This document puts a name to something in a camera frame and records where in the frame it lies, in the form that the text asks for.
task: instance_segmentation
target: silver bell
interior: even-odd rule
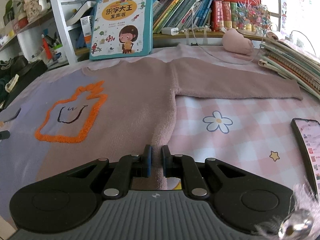
[[[281,223],[279,240],[303,240],[313,226],[313,217],[306,209],[291,212]]]

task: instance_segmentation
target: phone screen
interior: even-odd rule
[[[295,120],[315,176],[317,192],[320,199],[320,124],[316,121]]]

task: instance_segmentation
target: pink plush object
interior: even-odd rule
[[[251,55],[254,49],[252,41],[245,38],[236,29],[230,29],[222,37],[225,50],[245,55]]]

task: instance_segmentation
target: smartphone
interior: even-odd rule
[[[316,120],[292,119],[291,126],[296,137],[307,179],[320,199],[320,123]]]

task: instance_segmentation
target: cartoon girl's hair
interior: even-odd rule
[[[136,41],[138,38],[138,29],[133,25],[127,25],[127,26],[123,27],[121,29],[121,31],[119,32],[119,37],[123,33],[131,33],[132,35],[135,35],[135,37],[133,37],[131,40],[132,42]]]

